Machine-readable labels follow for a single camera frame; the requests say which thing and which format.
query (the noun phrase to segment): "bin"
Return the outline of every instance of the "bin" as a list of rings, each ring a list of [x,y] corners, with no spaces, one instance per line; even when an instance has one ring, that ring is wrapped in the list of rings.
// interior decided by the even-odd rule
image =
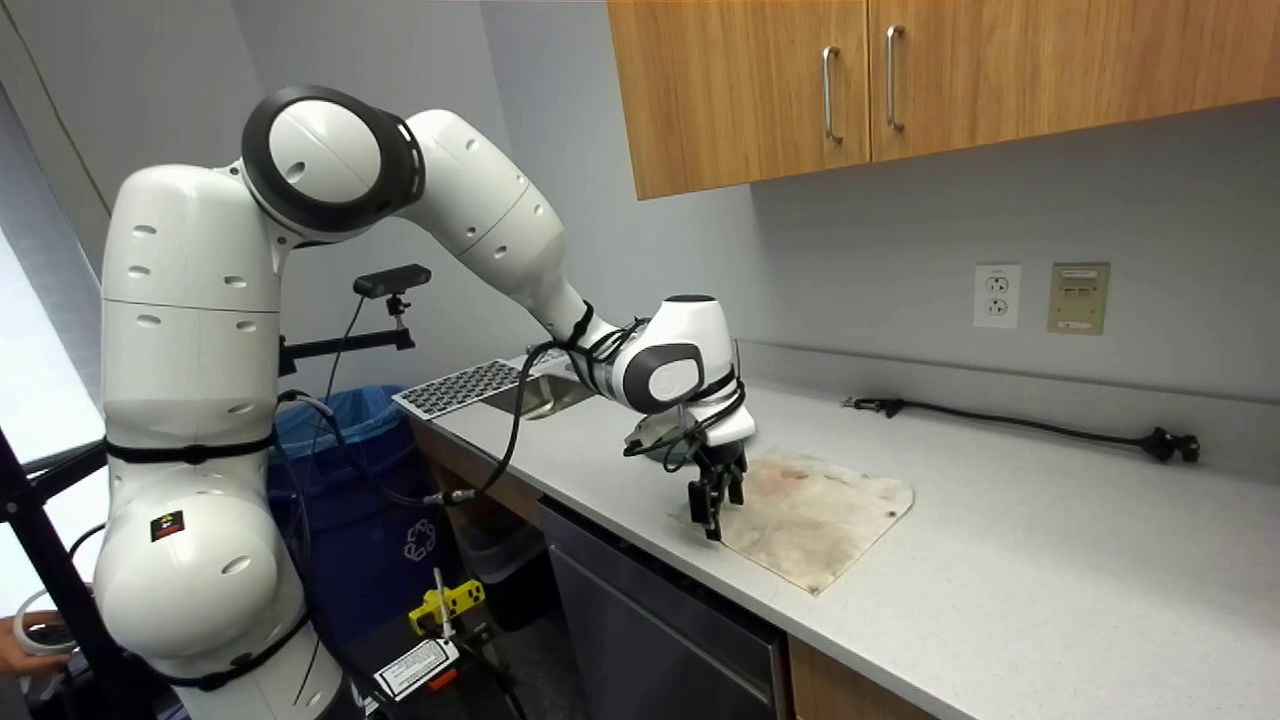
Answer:
[[[378,385],[329,398],[337,427],[312,403],[276,412],[267,499],[324,641],[345,647],[418,609],[431,569],[446,580],[459,569],[449,518],[392,499],[438,493],[396,391]]]

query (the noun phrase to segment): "person's hand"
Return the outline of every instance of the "person's hand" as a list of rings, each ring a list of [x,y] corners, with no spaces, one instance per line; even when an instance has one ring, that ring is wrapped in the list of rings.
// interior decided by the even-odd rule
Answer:
[[[55,613],[27,613],[27,624],[55,624]],[[14,618],[0,620],[0,677],[45,677],[59,673],[64,655],[37,655],[14,638]]]

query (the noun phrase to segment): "counter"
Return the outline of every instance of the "counter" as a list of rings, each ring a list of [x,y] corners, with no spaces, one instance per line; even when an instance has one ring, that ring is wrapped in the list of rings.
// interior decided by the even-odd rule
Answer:
[[[529,420],[513,476],[936,718],[1271,718],[1280,482],[1154,464],[754,385],[762,452],[895,476],[916,509],[830,591],[709,544],[686,482],[621,456],[637,412]],[[510,416],[438,420],[501,456]]]

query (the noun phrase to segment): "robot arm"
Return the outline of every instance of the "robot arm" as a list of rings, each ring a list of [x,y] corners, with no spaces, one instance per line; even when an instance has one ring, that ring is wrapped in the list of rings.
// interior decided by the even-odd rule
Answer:
[[[307,597],[263,504],[290,249],[383,217],[431,234],[523,306],[584,385],[645,412],[627,452],[698,464],[693,518],[741,499],[745,407],[711,298],[617,328],[561,278],[564,227],[523,171],[452,113],[387,118],[354,95],[267,95],[233,170],[125,182],[105,254],[111,518],[98,605],[111,641],[178,685],[191,720],[316,720],[345,706]]]
[[[693,518],[719,536],[719,499],[741,499],[756,436],[719,302],[668,298],[637,328],[599,322],[561,272],[556,208],[457,113],[396,119],[329,90],[293,90],[253,113],[245,177],[276,226],[312,242],[345,242],[392,214],[431,234],[523,306],[587,387],[650,416],[627,452],[700,464]]]

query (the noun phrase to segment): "cabinet door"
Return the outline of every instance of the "cabinet door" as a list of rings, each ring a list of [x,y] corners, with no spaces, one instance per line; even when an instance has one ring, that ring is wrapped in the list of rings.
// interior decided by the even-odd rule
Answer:
[[[790,664],[793,664],[797,720],[830,720],[830,718],[927,720],[927,714],[922,714],[916,706],[849,673],[845,664],[830,662],[825,653],[816,653],[801,641],[790,641]]]
[[[855,166],[863,0],[614,0],[641,196]]]
[[[873,162],[1280,93],[1280,0],[873,0],[873,37]]]

